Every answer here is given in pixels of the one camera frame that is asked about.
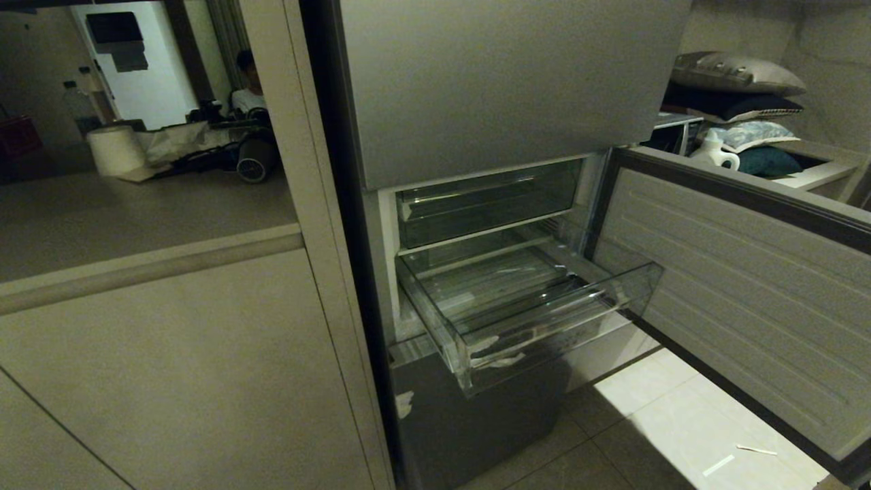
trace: white shelf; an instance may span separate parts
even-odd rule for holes
[[[850,178],[857,169],[866,164],[868,158],[861,153],[813,141],[784,141],[775,143],[774,146],[789,153],[797,153],[826,162],[797,174],[772,179],[772,182],[806,191],[830,182]]]
[[[143,184],[96,174],[21,182],[0,187],[0,222],[3,286],[258,230],[299,233],[281,170],[260,185],[220,171]]]

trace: open freezer door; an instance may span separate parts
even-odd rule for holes
[[[639,327],[839,480],[868,482],[870,213],[634,148],[613,152],[593,228],[665,268]]]

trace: white scrap on floor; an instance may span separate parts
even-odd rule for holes
[[[708,469],[706,469],[704,472],[702,472],[702,476],[704,476],[705,478],[707,478],[708,476],[711,475],[711,473],[713,473],[713,472],[719,470],[719,469],[722,468],[723,466],[728,465],[729,462],[732,461],[733,459],[735,459],[735,457],[734,457],[733,455],[729,454],[729,455],[726,456],[725,458],[721,459],[719,463],[717,463],[717,464],[714,465],[714,466],[711,466],[710,468],[708,468]]]
[[[754,453],[771,454],[772,456],[777,456],[777,453],[774,451],[768,451],[767,449],[759,449],[758,447],[742,446],[741,444],[736,444],[735,447],[737,447],[739,449],[743,449],[745,451],[753,451]]]
[[[406,391],[402,395],[396,395],[396,414],[399,415],[399,420],[405,419],[411,413],[411,398],[414,395],[413,391]]]

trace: person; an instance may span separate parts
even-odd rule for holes
[[[239,51],[239,55],[236,56],[236,65],[245,74],[248,87],[237,90],[230,96],[234,111],[239,110],[243,115],[247,115],[256,107],[266,109],[267,102],[263,98],[263,87],[260,86],[260,76],[257,74],[257,65],[254,63],[254,55],[251,50]]]

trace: tiled floor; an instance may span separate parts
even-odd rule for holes
[[[812,490],[826,475],[720,388],[660,350],[570,394],[548,437],[460,490]]]

